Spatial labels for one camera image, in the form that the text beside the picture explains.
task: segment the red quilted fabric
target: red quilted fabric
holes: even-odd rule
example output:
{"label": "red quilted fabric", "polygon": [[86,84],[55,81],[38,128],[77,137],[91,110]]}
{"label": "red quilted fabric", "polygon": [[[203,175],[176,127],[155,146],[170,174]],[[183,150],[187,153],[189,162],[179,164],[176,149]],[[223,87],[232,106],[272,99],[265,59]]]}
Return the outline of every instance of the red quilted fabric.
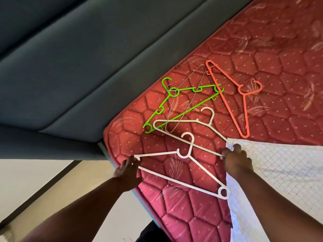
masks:
{"label": "red quilted fabric", "polygon": [[[178,87],[199,65],[213,60],[240,84],[253,91],[252,79],[263,84],[258,95],[247,98],[250,140],[298,145],[323,144],[323,0],[255,0],[232,20],[224,24],[203,44],[189,54],[164,77],[165,84]],[[197,87],[205,67],[197,69],[180,88]],[[224,88],[237,121],[244,125],[242,97],[236,87],[218,71],[217,81]],[[159,109],[167,92],[156,81],[124,109],[104,130],[104,141],[111,158],[118,164],[133,154],[188,150],[188,145],[172,137],[142,128]],[[204,76],[201,85],[212,85]],[[212,87],[196,93],[192,106],[214,94]],[[192,90],[170,97],[162,114],[167,119],[184,112],[192,100]],[[185,114],[183,119],[208,122],[215,111],[213,127],[225,137],[240,138],[220,96]],[[175,123],[167,125],[174,129]],[[179,123],[172,134],[192,132],[195,143],[220,151],[225,142],[207,127],[196,123]],[[225,183],[225,171],[215,155],[193,148],[192,155]],[[142,166],[180,181],[217,192],[219,185],[194,162],[174,156],[144,157]],[[144,182],[137,189],[153,215],[173,241],[229,242],[231,218],[227,202],[204,193],[173,184],[140,171]]]}

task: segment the person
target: person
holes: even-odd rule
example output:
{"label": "person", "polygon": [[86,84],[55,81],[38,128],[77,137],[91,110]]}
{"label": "person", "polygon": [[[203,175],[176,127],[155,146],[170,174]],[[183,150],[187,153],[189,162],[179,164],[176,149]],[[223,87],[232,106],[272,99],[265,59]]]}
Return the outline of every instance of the person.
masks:
{"label": "person", "polygon": [[[225,170],[241,186],[271,242],[323,241],[323,225],[261,179],[240,145],[222,154]],[[143,181],[137,177],[139,165],[133,156],[124,160],[111,179],[46,219],[21,242],[91,242],[120,195]],[[151,223],[137,241],[170,240]]]}

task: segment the white fabric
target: white fabric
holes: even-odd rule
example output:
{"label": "white fabric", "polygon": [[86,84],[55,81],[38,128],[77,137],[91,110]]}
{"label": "white fabric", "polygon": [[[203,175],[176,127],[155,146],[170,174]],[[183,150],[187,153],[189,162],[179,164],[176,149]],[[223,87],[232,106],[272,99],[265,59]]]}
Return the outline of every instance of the white fabric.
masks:
{"label": "white fabric", "polygon": [[[255,172],[281,195],[323,223],[323,147],[229,139],[252,158]],[[239,184],[227,174],[231,242],[269,242]]]}

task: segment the person's left arm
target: person's left arm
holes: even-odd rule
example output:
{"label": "person's left arm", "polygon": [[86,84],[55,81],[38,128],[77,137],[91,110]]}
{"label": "person's left arm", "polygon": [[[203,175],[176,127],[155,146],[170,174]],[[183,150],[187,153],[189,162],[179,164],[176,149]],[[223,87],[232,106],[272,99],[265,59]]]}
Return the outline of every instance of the person's left arm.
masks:
{"label": "person's left arm", "polygon": [[47,218],[21,242],[91,242],[121,194],[142,182],[139,164],[133,156],[124,160],[113,178]]}

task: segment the orange hanger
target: orange hanger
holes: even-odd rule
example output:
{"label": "orange hanger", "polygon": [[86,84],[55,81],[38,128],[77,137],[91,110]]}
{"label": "orange hanger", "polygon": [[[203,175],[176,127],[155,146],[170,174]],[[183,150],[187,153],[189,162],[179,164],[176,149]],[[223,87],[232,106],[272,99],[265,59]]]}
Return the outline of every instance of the orange hanger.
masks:
{"label": "orange hanger", "polygon": [[[251,94],[254,94],[254,93],[259,93],[261,90],[262,90],[262,84],[259,82],[259,81],[256,81],[255,79],[253,79],[253,82],[257,83],[259,85],[259,89],[253,91],[253,92],[248,92],[248,93],[243,93],[241,91],[241,88],[243,87],[243,84],[239,84],[237,83],[232,77],[230,77],[224,70],[222,70],[216,63],[214,63],[212,60],[208,60],[205,62],[205,65],[207,67],[207,75],[211,75],[215,85],[216,85],[216,88],[218,89],[218,92],[220,93],[220,96],[226,106],[226,108],[228,109],[229,111],[229,114],[231,115],[231,118],[233,120],[233,123],[236,125],[236,128],[240,134],[240,136],[242,138],[248,138],[250,136],[250,129],[249,129],[249,122],[248,122],[248,112],[247,112],[247,103],[246,103],[246,96],[248,95],[251,95]],[[212,72],[212,67],[216,67],[222,74],[224,74],[233,84],[235,84],[237,87],[238,87],[238,93],[240,93],[242,95],[242,100],[243,100],[243,108],[244,108],[244,118],[245,118],[245,129],[246,129],[246,132],[247,132],[247,135],[244,135],[240,129],[240,126],[238,125],[238,122],[236,121],[236,118],[235,116],[233,115],[231,109],[230,109],[230,106],[228,105],[228,102],[226,101],[226,99],[224,98],[224,95],[223,93],[221,92],[221,89],[216,81],[216,78],[214,77],[213,75],[213,72]]]}

